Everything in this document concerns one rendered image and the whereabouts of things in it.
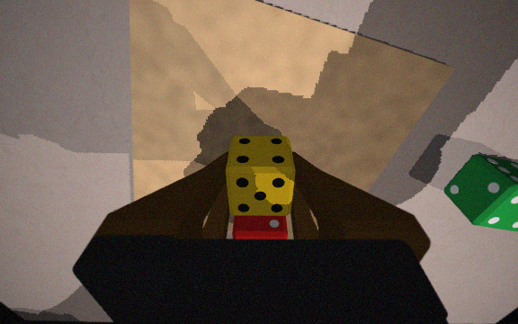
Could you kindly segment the tan mat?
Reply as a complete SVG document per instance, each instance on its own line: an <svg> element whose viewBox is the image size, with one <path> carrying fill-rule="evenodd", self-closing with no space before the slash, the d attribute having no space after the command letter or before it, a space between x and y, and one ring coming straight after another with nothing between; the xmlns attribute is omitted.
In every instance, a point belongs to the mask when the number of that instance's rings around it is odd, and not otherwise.
<svg viewBox="0 0 518 324"><path fill-rule="evenodd" d="M291 151L367 192L454 67L256 0L129 0L134 201L229 151Z"/></svg>

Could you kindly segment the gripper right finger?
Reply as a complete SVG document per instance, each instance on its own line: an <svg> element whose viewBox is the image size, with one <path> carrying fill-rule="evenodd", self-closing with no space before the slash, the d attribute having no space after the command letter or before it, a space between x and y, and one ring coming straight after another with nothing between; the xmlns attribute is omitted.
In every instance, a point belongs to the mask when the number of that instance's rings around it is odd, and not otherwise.
<svg viewBox="0 0 518 324"><path fill-rule="evenodd" d="M397 239L406 242L421 262L431 240L414 214L329 175L296 152L292 156L294 239Z"/></svg>

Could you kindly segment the yellow dice with black pips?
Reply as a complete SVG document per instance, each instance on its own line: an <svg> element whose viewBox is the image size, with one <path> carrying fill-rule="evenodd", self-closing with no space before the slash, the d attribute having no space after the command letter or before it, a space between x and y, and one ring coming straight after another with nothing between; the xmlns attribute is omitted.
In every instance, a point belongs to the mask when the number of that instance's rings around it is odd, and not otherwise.
<svg viewBox="0 0 518 324"><path fill-rule="evenodd" d="M226 166L229 212L288 216L295 172L286 136L235 136Z"/></svg>

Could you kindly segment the red dice with white pips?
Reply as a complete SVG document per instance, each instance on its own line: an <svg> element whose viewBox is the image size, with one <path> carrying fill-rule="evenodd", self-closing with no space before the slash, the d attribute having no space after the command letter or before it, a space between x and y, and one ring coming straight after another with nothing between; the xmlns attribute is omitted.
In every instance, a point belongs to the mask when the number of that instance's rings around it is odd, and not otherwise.
<svg viewBox="0 0 518 324"><path fill-rule="evenodd" d="M287 239L286 216L235 215L233 239Z"/></svg>

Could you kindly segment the green dice with white pips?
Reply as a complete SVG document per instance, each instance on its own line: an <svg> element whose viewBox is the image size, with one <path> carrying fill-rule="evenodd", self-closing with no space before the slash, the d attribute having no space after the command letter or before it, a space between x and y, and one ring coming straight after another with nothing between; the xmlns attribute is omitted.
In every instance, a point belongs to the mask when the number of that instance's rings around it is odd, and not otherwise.
<svg viewBox="0 0 518 324"><path fill-rule="evenodd" d="M472 156L444 188L473 224L518 231L518 164Z"/></svg>

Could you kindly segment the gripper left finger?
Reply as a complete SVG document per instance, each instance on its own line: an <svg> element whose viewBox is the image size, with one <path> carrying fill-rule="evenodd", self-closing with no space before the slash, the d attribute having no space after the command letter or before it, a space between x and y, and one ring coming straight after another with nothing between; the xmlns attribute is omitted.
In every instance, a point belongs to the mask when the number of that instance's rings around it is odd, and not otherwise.
<svg viewBox="0 0 518 324"><path fill-rule="evenodd" d="M93 238L171 235L176 239L226 239L228 152L203 169L108 213Z"/></svg>

